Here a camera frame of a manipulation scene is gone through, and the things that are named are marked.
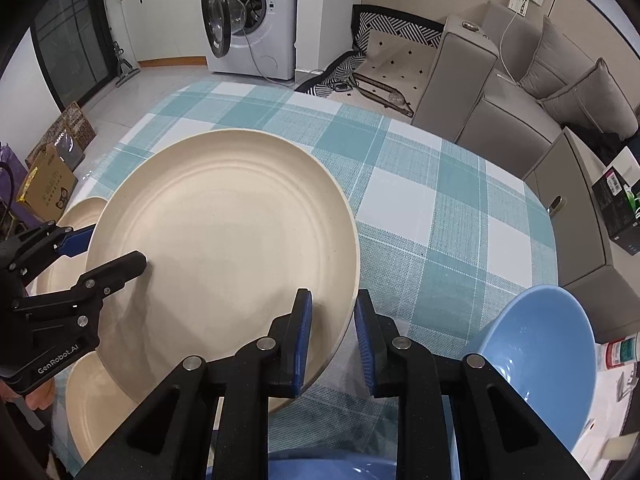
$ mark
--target pillow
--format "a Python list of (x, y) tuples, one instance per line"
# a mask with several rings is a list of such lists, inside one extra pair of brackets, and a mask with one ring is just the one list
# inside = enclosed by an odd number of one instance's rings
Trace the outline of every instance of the pillow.
[(543, 99), (575, 82), (592, 65), (593, 60), (545, 16), (538, 48), (520, 86), (536, 99)]
[(538, 101), (559, 124), (574, 123), (621, 140), (638, 130), (638, 119), (602, 58), (577, 82)]

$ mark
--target black and white striped fabric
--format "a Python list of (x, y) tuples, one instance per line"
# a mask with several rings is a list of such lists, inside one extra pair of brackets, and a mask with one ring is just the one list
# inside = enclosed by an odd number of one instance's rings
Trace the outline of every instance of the black and white striped fabric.
[(331, 63), (320, 75), (303, 82), (296, 92), (329, 97), (335, 91), (348, 91), (349, 76), (364, 62), (372, 30), (400, 36), (406, 40), (437, 48), (444, 25), (426, 18), (388, 9), (387, 7), (354, 5), (351, 17), (353, 48)]

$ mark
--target open washing machine door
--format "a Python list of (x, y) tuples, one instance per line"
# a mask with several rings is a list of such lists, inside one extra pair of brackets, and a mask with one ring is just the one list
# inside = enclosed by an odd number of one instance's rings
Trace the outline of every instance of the open washing machine door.
[(246, 9), (240, 0), (200, 0), (209, 45), (216, 57), (224, 57), (231, 35), (244, 29)]

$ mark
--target cabinet handle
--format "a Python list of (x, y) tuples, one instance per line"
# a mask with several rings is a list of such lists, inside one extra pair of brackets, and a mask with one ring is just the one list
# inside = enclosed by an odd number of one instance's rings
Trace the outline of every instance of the cabinet handle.
[(549, 214), (549, 218), (553, 218), (554, 215), (560, 211), (566, 204), (566, 199), (563, 196), (556, 196), (554, 201), (549, 207), (546, 208), (546, 212)]

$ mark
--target human hand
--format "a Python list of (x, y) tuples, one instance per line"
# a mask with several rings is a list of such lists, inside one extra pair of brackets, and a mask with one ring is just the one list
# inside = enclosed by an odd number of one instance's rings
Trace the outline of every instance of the human hand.
[[(3, 381), (0, 381), (0, 397), (4, 402), (11, 402), (20, 396), (9, 388)], [(46, 410), (50, 405), (52, 405), (55, 398), (56, 382), (53, 379), (49, 379), (46, 383), (41, 384), (27, 395), (24, 400), (30, 410)]]

